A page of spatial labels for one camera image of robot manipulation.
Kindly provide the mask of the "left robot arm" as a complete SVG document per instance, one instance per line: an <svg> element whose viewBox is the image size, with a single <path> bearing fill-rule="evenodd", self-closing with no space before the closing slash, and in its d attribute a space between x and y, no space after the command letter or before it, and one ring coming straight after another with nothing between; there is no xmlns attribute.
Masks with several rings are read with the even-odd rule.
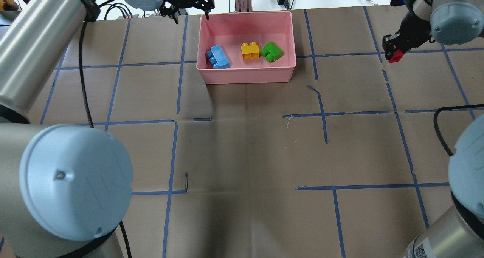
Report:
<svg viewBox="0 0 484 258"><path fill-rule="evenodd" d="M214 0L125 0L178 21ZM1 235L18 258L122 258L116 229L131 198L132 163L112 134L30 124L27 113L96 0L31 0L1 39Z"/></svg>

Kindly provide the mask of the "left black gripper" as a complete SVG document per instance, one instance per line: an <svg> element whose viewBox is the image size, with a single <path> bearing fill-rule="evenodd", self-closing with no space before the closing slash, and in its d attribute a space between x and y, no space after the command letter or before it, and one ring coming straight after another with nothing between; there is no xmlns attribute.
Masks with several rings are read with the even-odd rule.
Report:
<svg viewBox="0 0 484 258"><path fill-rule="evenodd" d="M163 0L159 7L161 17L173 19L175 24L179 24L178 9L195 7L202 10L206 19L210 19L210 12L215 8L214 0Z"/></svg>

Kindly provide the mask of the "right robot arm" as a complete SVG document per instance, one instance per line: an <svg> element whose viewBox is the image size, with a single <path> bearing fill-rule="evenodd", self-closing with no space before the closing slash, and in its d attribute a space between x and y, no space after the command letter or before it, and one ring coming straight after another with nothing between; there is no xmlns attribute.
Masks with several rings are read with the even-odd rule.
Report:
<svg viewBox="0 0 484 258"><path fill-rule="evenodd" d="M483 37L483 0L391 0L408 13L393 35L382 39L385 58L399 62L403 55L432 40L446 46L462 45ZM484 119L478 117L459 137L453 153L438 127L443 107L433 116L434 130L450 156L448 178L452 206L401 255L403 258L482 258L484 196Z"/></svg>

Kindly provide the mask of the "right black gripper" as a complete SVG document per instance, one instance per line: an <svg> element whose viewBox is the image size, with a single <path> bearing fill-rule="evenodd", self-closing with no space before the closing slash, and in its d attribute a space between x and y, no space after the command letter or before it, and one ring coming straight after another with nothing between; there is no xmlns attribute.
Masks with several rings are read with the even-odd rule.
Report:
<svg viewBox="0 0 484 258"><path fill-rule="evenodd" d="M406 53L413 48L418 48L431 38L429 20L417 16L414 11L416 2L417 0L390 0L389 2L393 7L405 6L408 12L395 34L382 38L382 47L387 61L397 50L401 49Z"/></svg>

